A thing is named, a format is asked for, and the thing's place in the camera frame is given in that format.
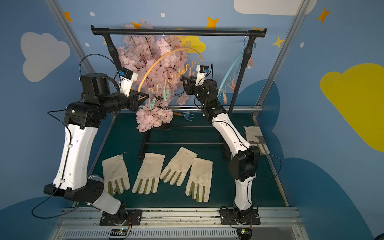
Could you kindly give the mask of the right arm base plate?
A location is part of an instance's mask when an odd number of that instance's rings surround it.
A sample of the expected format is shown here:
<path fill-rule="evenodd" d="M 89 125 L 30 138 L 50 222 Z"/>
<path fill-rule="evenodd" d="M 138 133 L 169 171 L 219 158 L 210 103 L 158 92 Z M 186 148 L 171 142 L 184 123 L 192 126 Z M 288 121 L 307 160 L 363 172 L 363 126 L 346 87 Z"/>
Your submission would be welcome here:
<path fill-rule="evenodd" d="M 239 210 L 237 208 L 221 207 L 218 210 L 222 225 L 260 225 L 259 212 L 255 208 Z"/>

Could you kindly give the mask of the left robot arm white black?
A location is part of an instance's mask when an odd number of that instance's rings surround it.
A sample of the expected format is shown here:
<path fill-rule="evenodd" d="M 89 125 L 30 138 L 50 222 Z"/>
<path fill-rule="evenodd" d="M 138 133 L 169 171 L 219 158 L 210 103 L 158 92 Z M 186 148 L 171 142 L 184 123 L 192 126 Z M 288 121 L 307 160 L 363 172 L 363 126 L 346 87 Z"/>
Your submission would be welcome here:
<path fill-rule="evenodd" d="M 91 148 L 102 120 L 108 113 L 129 109 L 138 111 L 147 94 L 132 90 L 138 75 L 130 70 L 117 72 L 120 82 L 106 74 L 80 76 L 82 100 L 71 103 L 65 110 L 65 144 L 61 163 L 53 183 L 44 193 L 86 202 L 109 215 L 124 215 L 122 203 L 104 191 L 101 182 L 87 177 Z"/>

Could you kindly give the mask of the yellow clip hanger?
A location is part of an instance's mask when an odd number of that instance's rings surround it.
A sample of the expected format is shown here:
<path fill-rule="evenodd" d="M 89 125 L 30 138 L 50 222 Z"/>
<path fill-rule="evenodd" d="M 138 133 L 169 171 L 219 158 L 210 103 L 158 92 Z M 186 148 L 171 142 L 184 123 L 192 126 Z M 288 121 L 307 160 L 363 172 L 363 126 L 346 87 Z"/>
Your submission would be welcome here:
<path fill-rule="evenodd" d="M 198 31 L 197 30 L 184 30 L 184 29 L 176 29 L 176 30 L 168 30 L 168 29 L 165 29 L 162 31 L 162 33 L 164 35 L 166 35 L 166 32 L 171 35 L 171 36 L 197 36 L 199 35 L 198 34 Z M 176 63 L 174 64 L 175 60 L 176 60 L 176 57 L 182 57 L 181 58 L 181 62 L 182 63 L 186 63 L 187 61 L 184 61 L 183 60 L 183 56 L 184 54 L 177 54 L 177 52 L 187 52 L 187 51 L 190 51 L 190 52 L 194 52 L 194 53 L 197 53 L 200 57 L 200 61 L 199 62 L 196 62 L 196 60 L 193 60 L 192 61 L 192 64 L 186 64 L 186 65 L 183 65 L 182 68 L 179 68 L 178 71 L 174 70 L 174 74 L 170 77 L 170 78 L 165 78 L 165 81 L 161 84 L 161 87 L 164 87 L 164 86 L 167 86 L 167 85 L 172 85 L 172 83 L 174 82 L 174 80 L 176 78 L 179 78 L 181 77 L 183 74 L 186 73 L 187 70 L 189 70 L 191 67 L 199 64 L 200 62 L 203 61 L 203 57 L 202 57 L 202 54 L 201 52 L 199 52 L 198 50 L 194 49 L 194 48 L 188 48 L 187 45 L 183 46 L 182 48 L 175 48 L 173 49 L 172 51 L 169 51 L 169 52 L 166 52 L 164 53 L 158 60 L 156 60 L 148 69 L 148 71 L 145 73 L 145 75 L 143 76 L 140 84 L 139 84 L 139 87 L 138 87 L 138 92 L 141 93 L 142 91 L 142 87 L 143 85 L 145 84 L 146 80 L 147 80 L 147 77 L 150 75 L 151 71 L 160 63 L 164 63 L 166 64 L 166 67 L 171 67 L 171 69 L 173 69 L 174 66 L 179 66 L 181 67 L 182 65 L 179 64 L 179 63 Z"/>

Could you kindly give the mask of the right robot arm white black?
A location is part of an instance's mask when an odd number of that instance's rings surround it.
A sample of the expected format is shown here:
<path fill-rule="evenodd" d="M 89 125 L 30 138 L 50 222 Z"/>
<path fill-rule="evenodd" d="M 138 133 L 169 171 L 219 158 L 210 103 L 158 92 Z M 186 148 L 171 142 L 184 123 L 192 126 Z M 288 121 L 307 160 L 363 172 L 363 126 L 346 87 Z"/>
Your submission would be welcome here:
<path fill-rule="evenodd" d="M 182 76 L 184 91 L 193 95 L 201 103 L 200 110 L 213 127 L 221 134 L 228 145 L 232 159 L 229 171 L 236 183 L 234 200 L 234 215 L 237 219 L 249 217 L 253 213 L 252 181 L 256 177 L 259 165 L 260 151 L 258 147 L 249 144 L 235 128 L 230 117 L 218 100 L 217 82 L 214 80 L 200 80 L 195 77 Z"/>

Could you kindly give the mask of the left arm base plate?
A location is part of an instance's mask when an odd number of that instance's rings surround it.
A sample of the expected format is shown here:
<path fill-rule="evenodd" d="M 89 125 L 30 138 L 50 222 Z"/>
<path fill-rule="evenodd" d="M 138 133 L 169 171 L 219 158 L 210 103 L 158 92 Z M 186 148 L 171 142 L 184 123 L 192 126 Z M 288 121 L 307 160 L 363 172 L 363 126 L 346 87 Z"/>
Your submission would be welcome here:
<path fill-rule="evenodd" d="M 143 211 L 139 209 L 119 210 L 115 215 L 103 213 L 100 226 L 138 226 L 141 223 Z"/>

